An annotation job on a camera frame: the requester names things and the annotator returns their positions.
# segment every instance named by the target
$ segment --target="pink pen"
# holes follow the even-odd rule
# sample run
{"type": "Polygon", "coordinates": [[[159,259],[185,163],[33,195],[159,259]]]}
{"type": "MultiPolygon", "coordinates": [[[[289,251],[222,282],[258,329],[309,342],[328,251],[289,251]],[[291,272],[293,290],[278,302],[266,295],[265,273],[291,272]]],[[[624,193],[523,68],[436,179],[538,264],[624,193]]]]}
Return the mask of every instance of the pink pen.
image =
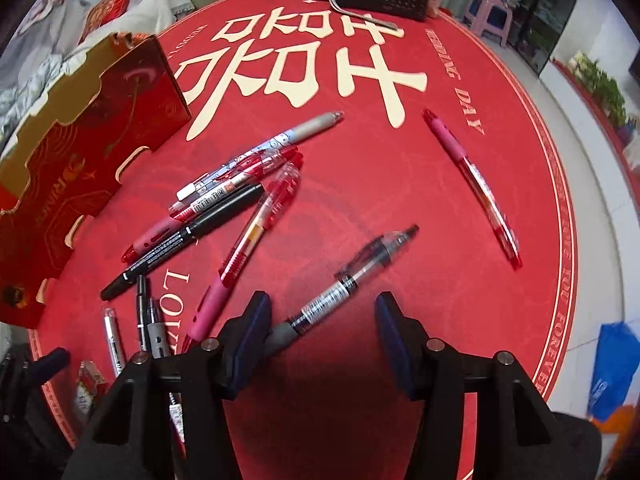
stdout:
{"type": "Polygon", "coordinates": [[[133,264],[143,254],[150,251],[170,234],[180,230],[187,222],[219,202],[223,197],[244,184],[259,181],[265,175],[277,170],[298,151],[295,146],[281,150],[261,150],[245,158],[232,170],[220,175],[215,187],[199,196],[183,208],[176,208],[169,216],[157,222],[140,235],[122,255],[124,264],[133,264]]]}
{"type": "Polygon", "coordinates": [[[522,260],[518,250],[518,241],[507,222],[507,217],[498,208],[494,194],[478,171],[478,168],[469,161],[465,149],[433,112],[425,108],[422,114],[431,131],[438,138],[446,152],[449,153],[453,162],[456,163],[462,175],[464,175],[466,181],[469,183],[469,186],[471,186],[471,189],[476,194],[482,207],[484,207],[491,226],[494,229],[494,234],[498,238],[502,249],[507,254],[511,265],[514,269],[518,269],[522,266],[522,260]]]}
{"type": "Polygon", "coordinates": [[[213,283],[207,287],[198,306],[193,323],[180,346],[180,353],[189,351],[196,343],[207,338],[211,327],[220,316],[226,300],[231,294],[240,272],[254,252],[265,231],[276,223],[286,211],[300,184],[302,154],[297,153],[278,172],[267,193],[260,200],[242,234],[236,240],[233,250],[218,269],[213,283]]]}

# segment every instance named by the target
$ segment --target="red tablecloth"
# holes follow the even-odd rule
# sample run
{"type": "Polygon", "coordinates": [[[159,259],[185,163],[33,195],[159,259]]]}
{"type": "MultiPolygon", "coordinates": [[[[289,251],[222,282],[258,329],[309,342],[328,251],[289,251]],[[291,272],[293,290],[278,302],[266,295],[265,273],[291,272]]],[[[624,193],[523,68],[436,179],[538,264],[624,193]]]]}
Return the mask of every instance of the red tablecloth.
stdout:
{"type": "MultiPolygon", "coordinates": [[[[344,121],[305,141],[293,206],[260,243],[214,327],[238,316],[256,289],[273,321],[332,282],[382,232],[420,225],[410,250],[356,298],[264,364],[226,403],[245,478],[402,478],[420,403],[396,389],[376,335],[373,302],[391,290],[408,316],[461,352],[517,355],[547,398],[575,303],[572,208],[548,131],[513,74],[445,16],[394,19],[401,34],[329,12],[311,0],[223,0],[161,37],[193,120],[124,175],[86,227],[42,322],[36,355],[72,355],[45,388],[70,440],[79,361],[112,377],[98,293],[131,241],[166,213],[175,191],[262,140],[316,114],[344,121]],[[466,181],[425,125],[438,114],[466,147],[509,216],[524,266],[514,271],[466,181]]],[[[202,293],[250,212],[150,276],[179,344],[202,293]]],[[[136,351],[134,291],[113,301],[127,355],[136,351]]],[[[466,404],[460,478],[473,462],[474,400],[466,404]]]]}

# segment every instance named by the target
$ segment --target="gray pen grip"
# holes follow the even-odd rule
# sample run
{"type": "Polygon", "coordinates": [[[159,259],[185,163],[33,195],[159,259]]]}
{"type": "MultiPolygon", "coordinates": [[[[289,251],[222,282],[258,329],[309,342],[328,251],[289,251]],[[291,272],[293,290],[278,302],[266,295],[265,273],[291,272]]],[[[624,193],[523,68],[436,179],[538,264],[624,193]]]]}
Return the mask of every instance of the gray pen grip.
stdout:
{"type": "Polygon", "coordinates": [[[300,334],[293,330],[293,327],[287,322],[278,323],[267,334],[267,339],[264,340],[264,348],[262,350],[262,357],[271,357],[277,354],[280,350],[285,349],[291,343],[293,343],[300,334]]]}
{"type": "Polygon", "coordinates": [[[151,323],[146,326],[146,332],[149,334],[151,342],[151,355],[154,359],[169,357],[169,343],[166,340],[166,330],[164,323],[151,323]]]}

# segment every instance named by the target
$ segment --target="metal bolt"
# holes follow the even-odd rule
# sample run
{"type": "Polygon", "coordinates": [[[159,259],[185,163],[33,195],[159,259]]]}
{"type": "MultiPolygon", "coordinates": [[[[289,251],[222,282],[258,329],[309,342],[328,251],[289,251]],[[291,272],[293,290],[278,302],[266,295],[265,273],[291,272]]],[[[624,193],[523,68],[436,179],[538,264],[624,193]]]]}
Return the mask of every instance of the metal bolt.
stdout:
{"type": "Polygon", "coordinates": [[[137,365],[141,365],[142,363],[145,363],[147,359],[149,359],[148,352],[141,350],[140,352],[136,352],[135,354],[133,354],[131,362],[137,365]]]}
{"type": "Polygon", "coordinates": [[[498,361],[503,365],[508,366],[513,364],[513,362],[515,361],[515,357],[513,357],[513,354],[511,352],[502,351],[498,352],[498,361]]]}
{"type": "Polygon", "coordinates": [[[200,343],[200,348],[206,350],[207,352],[211,352],[220,346],[220,341],[218,341],[215,337],[208,337],[202,343],[200,343]]]}
{"type": "Polygon", "coordinates": [[[441,352],[444,350],[444,341],[437,337],[432,337],[427,341],[427,348],[432,352],[441,352]]]}

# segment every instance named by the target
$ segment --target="red cardboard box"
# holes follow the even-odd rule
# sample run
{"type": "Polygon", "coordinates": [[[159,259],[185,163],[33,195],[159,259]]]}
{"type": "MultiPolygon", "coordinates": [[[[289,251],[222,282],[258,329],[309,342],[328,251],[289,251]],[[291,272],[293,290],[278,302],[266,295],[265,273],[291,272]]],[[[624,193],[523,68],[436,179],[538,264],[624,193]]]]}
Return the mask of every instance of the red cardboard box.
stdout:
{"type": "Polygon", "coordinates": [[[137,153],[156,150],[189,118],[154,36],[105,38],[49,90],[0,164],[0,185],[20,197],[0,216],[0,321],[36,327],[73,231],[116,193],[137,153]]]}

